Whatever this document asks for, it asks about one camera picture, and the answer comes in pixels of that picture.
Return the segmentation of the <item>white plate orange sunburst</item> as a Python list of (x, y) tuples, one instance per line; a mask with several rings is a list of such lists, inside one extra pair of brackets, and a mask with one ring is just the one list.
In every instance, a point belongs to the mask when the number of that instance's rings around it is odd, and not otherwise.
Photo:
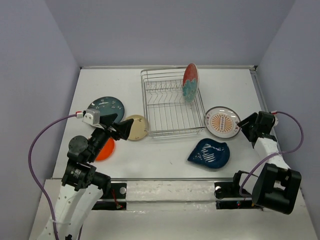
[(239, 115), (224, 106), (215, 106), (206, 111), (204, 124), (206, 129), (215, 137), (230, 139), (240, 132)]

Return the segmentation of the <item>small beige plate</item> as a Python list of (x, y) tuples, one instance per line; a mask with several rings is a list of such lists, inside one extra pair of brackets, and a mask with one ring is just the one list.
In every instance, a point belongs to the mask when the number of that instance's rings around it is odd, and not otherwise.
[(149, 132), (149, 123), (147, 119), (139, 114), (128, 116), (125, 120), (133, 119), (128, 140), (139, 141), (145, 138)]

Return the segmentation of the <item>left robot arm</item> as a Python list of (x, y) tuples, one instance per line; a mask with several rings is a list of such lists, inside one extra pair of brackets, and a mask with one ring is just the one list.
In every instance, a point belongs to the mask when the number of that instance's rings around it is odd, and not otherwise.
[(109, 139), (127, 140), (134, 120), (116, 123), (117, 114), (94, 117), (99, 124), (90, 137), (77, 135), (68, 144), (67, 165), (56, 203), (42, 189), (50, 214), (39, 240), (77, 240), (88, 214), (100, 198), (110, 194), (111, 178), (92, 165)]

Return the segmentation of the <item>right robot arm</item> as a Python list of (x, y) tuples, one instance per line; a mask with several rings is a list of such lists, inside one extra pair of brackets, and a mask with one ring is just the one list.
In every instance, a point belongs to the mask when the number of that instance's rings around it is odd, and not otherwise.
[(304, 141), (301, 125), (300, 141), (292, 150), (280, 151), (271, 130), (278, 123), (278, 111), (254, 112), (237, 126), (261, 158), (260, 162), (241, 179), (243, 171), (233, 176), (230, 190), (235, 196), (250, 198), (256, 206), (285, 215), (292, 213), (302, 180), (301, 173), (291, 169), (284, 161), (284, 154), (296, 152)]

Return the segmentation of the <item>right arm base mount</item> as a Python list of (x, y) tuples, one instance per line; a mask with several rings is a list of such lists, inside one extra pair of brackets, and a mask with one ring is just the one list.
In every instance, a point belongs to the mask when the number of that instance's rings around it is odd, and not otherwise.
[(255, 205), (250, 197), (242, 197), (238, 187), (231, 181), (215, 182), (214, 196), (217, 210), (263, 210), (263, 207)]

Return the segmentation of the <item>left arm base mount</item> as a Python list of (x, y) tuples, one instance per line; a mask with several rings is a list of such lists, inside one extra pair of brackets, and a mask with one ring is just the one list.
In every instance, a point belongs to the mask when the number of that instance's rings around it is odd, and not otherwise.
[(108, 193), (95, 203), (93, 211), (125, 211), (127, 209), (127, 183), (112, 182)]

